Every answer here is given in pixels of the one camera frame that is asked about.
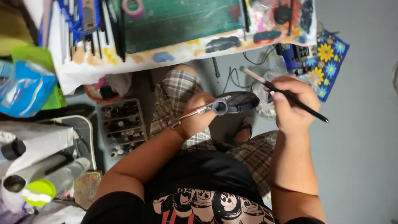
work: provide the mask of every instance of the black t-shirt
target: black t-shirt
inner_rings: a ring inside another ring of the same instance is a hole
[[[177,156],[144,187],[145,202],[121,191],[99,198],[82,224],[275,223],[246,166],[219,151],[198,150]],[[295,223],[323,224],[313,218],[288,222]]]

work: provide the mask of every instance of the gray floor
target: gray floor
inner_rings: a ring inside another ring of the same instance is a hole
[[[398,219],[398,96],[391,75],[398,60],[398,1],[382,2],[316,1],[318,19],[326,29],[340,30],[339,37],[351,45],[333,91],[321,108],[330,123],[317,120],[310,129],[312,158],[329,223],[387,224],[392,218]],[[255,60],[264,51],[255,50],[248,55]],[[214,76],[211,59],[188,63],[198,70],[205,90],[214,95],[222,92],[229,66],[250,65],[242,54],[217,59],[219,79]],[[253,69],[264,72],[269,68],[264,65]],[[155,82],[160,80],[161,70],[153,71]],[[242,84],[250,83],[243,74],[240,79]],[[154,95],[148,93],[146,79],[135,77],[135,81],[133,94],[141,101],[148,125]],[[226,89],[238,90],[232,83]],[[89,100],[79,96],[68,101]],[[211,124],[213,137],[222,139],[226,131],[235,132],[241,119],[242,116],[218,117]],[[255,116],[254,135],[273,129],[274,121]],[[99,148],[103,148],[101,138],[98,141]],[[111,166],[105,162],[106,170]]]

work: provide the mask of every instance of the graphic print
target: graphic print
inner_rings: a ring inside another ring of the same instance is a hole
[[[153,201],[162,224],[274,224],[271,211],[237,195],[179,188]]]

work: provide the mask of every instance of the hand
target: hand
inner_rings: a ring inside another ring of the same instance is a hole
[[[183,115],[186,115],[206,104],[214,102],[214,100],[216,99],[209,93],[204,91],[198,92],[188,100]],[[213,111],[208,111],[206,113],[202,112],[182,120],[181,125],[188,135],[194,136],[195,134],[204,131],[215,117],[216,114]]]
[[[281,76],[272,83],[278,89],[295,94],[301,102],[313,110],[319,111],[318,97],[308,84],[299,81],[294,76]],[[295,105],[292,106],[280,92],[274,94],[273,100],[275,102],[277,126],[285,135],[308,133],[308,129],[315,119],[313,115]]]

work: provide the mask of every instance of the person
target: person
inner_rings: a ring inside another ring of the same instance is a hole
[[[291,76],[273,83],[319,110],[307,84]],[[310,155],[312,115],[275,93],[279,131],[224,153],[214,147],[208,128],[213,112],[176,121],[215,100],[202,90],[193,68],[174,67],[155,94],[150,139],[104,175],[83,224],[326,222]],[[263,202],[269,191],[272,210]]]

